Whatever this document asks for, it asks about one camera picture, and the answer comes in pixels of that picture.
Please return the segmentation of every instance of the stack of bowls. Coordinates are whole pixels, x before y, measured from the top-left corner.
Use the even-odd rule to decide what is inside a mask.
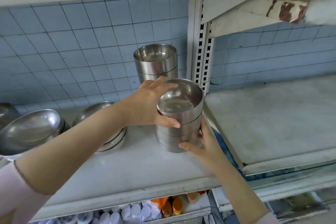
[[[160,76],[177,78],[177,50],[170,44],[149,44],[133,53],[140,83]]]
[[[167,151],[180,153],[185,150],[179,147],[180,142],[199,143],[198,134],[203,109],[202,88],[186,79],[169,79],[166,83],[177,83],[178,87],[170,89],[157,103],[160,114],[175,118],[180,128],[156,126],[155,134],[159,145]]]
[[[100,109],[108,107],[113,104],[114,102],[103,101],[103,102],[91,105],[90,107],[86,108],[84,111],[82,111],[79,115],[76,116],[76,118],[72,122],[72,126],[75,126],[78,123],[82,122],[87,117],[91,116],[92,114],[99,111]],[[110,154],[112,152],[118,151],[125,142],[126,131],[127,131],[126,127],[117,131],[113,136],[111,136],[106,141],[106,143],[104,143],[96,151],[96,154],[105,155],[105,154]]]
[[[9,161],[69,129],[57,111],[44,109],[16,118],[0,131],[0,156]]]

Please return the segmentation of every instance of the pink sleeve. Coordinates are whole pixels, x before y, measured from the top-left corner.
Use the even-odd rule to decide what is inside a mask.
[[[29,187],[13,162],[0,169],[0,217],[15,210],[12,224],[29,222],[51,196]]]
[[[258,220],[255,224],[280,224],[273,213],[269,212]]]

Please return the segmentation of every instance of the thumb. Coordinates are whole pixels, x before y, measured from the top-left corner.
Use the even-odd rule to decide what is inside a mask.
[[[161,114],[157,114],[156,119],[155,119],[155,124],[159,126],[167,127],[167,128],[171,128],[171,127],[179,128],[181,126],[179,122],[175,120],[174,118],[163,116]]]
[[[195,145],[189,143],[189,142],[182,142],[179,144],[179,147],[186,150],[190,151],[191,153],[199,156],[202,154],[203,149],[196,147]]]

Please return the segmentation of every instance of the finger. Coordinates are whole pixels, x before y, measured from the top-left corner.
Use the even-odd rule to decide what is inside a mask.
[[[153,80],[146,80],[146,81],[144,81],[144,82],[140,85],[139,89],[147,88],[147,87],[149,87],[149,85],[151,85],[153,82],[154,82]]]
[[[205,121],[204,115],[202,114],[202,119],[201,119],[201,131],[203,136],[212,136],[210,128]]]
[[[149,88],[150,89],[155,89],[156,87],[160,86],[164,81],[166,81],[168,79],[168,77],[166,76],[160,76],[159,78],[156,79],[156,81],[154,81]]]
[[[163,116],[159,113],[155,117],[155,124],[159,126],[167,127],[167,128],[172,128],[172,127],[179,128],[181,126],[179,122],[175,120],[174,118]]]
[[[198,148],[196,146],[194,146],[193,144],[189,143],[189,142],[182,142],[179,144],[179,147],[186,150],[186,151],[190,151],[191,153],[200,156],[203,152],[203,149]]]
[[[168,90],[172,88],[177,88],[179,85],[177,83],[164,83],[160,86],[158,86],[155,91],[157,92],[157,95],[159,98],[162,97],[162,95],[166,94]]]

